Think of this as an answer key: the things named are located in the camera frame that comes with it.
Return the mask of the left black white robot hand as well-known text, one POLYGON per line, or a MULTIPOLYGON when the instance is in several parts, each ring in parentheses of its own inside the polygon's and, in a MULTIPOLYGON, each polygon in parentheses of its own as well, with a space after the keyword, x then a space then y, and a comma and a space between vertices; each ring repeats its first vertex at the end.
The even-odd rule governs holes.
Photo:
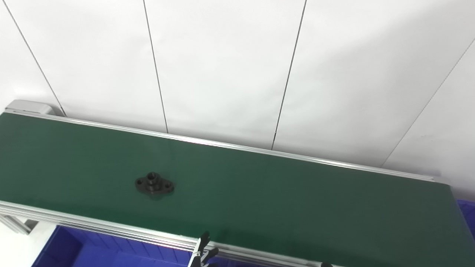
POLYGON ((187 267, 218 267, 218 263, 209 263, 209 260, 219 254, 219 248, 214 247, 207 252, 204 252, 205 247, 211 241, 208 231, 205 231, 200 238, 197 240, 197 243, 193 249, 190 260, 187 267))

